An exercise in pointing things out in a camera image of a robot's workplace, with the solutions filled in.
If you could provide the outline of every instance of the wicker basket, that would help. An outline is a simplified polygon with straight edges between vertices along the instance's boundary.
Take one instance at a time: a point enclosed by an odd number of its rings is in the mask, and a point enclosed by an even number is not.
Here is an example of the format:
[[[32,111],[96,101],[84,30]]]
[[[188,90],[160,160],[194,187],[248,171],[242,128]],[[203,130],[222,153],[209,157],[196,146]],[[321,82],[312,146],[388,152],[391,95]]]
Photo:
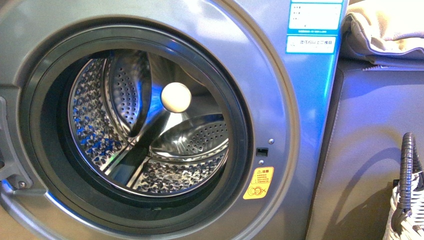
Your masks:
[[[390,199],[384,240],[424,240],[424,174],[415,138],[403,136],[400,180]]]

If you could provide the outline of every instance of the washing machine door opening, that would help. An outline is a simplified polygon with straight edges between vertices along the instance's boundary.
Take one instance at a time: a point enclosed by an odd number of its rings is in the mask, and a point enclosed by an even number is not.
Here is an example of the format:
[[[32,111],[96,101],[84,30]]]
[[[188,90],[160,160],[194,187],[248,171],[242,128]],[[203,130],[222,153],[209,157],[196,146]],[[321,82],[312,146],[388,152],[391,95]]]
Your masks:
[[[230,208],[248,181],[252,137],[219,61],[135,25],[62,39],[34,63],[19,113],[52,199],[88,225],[131,234],[206,225]]]
[[[224,167],[227,124],[204,80],[140,50],[84,59],[81,69],[71,69],[78,74],[69,129],[82,159],[105,181],[134,195],[171,197],[201,187]]]

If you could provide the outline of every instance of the silver washing machine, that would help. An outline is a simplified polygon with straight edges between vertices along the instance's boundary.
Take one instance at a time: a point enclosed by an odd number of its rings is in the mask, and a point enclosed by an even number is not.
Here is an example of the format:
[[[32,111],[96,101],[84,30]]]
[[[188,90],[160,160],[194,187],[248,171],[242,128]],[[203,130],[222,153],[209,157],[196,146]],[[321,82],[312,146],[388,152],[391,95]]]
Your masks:
[[[40,239],[303,239],[346,4],[2,1],[1,205]]]

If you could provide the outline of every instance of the screw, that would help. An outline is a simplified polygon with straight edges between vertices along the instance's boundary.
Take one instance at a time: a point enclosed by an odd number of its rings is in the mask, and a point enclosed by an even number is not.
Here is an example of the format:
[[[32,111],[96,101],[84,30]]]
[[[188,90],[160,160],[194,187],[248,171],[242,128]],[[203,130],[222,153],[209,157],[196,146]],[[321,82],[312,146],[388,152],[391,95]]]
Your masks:
[[[27,186],[27,184],[24,181],[20,181],[20,182],[18,182],[18,184],[19,184],[19,187],[21,189],[23,189],[23,188],[25,188]]]

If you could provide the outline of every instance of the basket handle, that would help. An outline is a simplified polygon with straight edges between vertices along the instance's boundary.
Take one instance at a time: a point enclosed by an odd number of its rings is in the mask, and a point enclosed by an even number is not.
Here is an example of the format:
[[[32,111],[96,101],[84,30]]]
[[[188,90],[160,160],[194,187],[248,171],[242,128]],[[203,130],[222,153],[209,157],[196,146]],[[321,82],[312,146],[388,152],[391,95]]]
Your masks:
[[[422,173],[422,171],[423,167],[419,160],[415,137],[412,132],[407,132],[403,135],[400,155],[399,201],[391,217],[391,228],[399,235],[402,232],[402,221],[411,215],[412,173]]]

